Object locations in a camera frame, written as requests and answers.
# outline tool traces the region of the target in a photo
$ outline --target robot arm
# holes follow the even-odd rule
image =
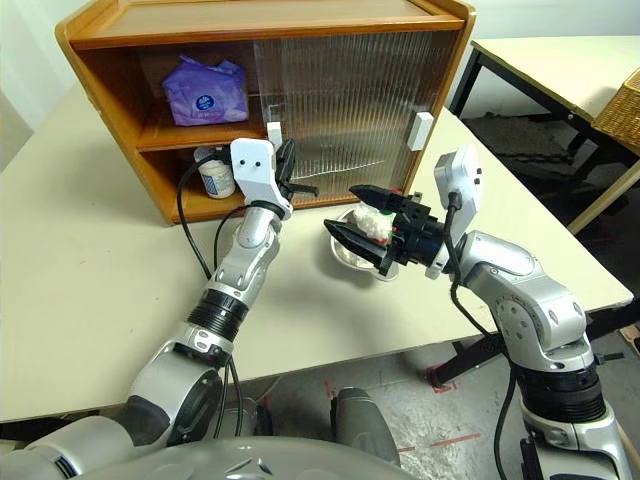
[[[229,361],[240,324],[278,253],[281,223],[293,211],[291,197],[315,193],[289,181],[295,162],[291,140],[276,158],[268,141],[238,139],[231,156],[247,213],[187,321],[140,371],[115,415],[84,418],[3,457],[2,480],[71,478],[204,436],[219,407],[218,370]]]
[[[531,478],[589,474],[631,479],[577,300],[523,248],[481,232],[464,233],[479,208],[482,186],[472,147],[441,157],[435,174],[443,207],[449,207],[451,194],[459,201],[451,237],[461,285],[489,306],[522,392],[523,420],[530,432],[523,454],[526,448],[526,461],[536,464],[532,471],[537,476]],[[396,213],[392,240],[383,248],[353,225],[325,220],[336,240],[382,274],[394,261],[424,265],[429,278],[453,273],[444,226],[429,207],[374,186],[351,191],[371,206]]]

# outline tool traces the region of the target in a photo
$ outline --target white food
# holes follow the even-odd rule
[[[393,215],[383,215],[377,209],[365,203],[359,203],[353,209],[352,216],[356,226],[367,234],[367,237],[386,242],[391,233]]]

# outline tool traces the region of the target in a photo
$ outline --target ribbed plastic door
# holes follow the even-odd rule
[[[416,112],[431,111],[455,32],[340,35],[254,44],[265,122],[297,145],[294,178],[339,200],[350,186],[404,185]]]

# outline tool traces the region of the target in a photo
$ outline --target wicker basket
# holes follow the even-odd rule
[[[640,69],[625,80],[591,125],[621,142],[640,146]]]

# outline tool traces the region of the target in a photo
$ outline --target wooden cabinet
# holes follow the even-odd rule
[[[354,183],[407,188],[420,159],[406,143],[413,119],[437,117],[473,21],[456,0],[94,0],[56,37],[163,217],[177,223],[192,149],[266,138],[268,121],[296,140],[296,182],[320,188],[297,207],[353,201]],[[161,82],[181,54],[245,68],[249,119],[176,126]],[[183,199],[189,221],[242,201],[239,191],[208,197],[200,178]]]

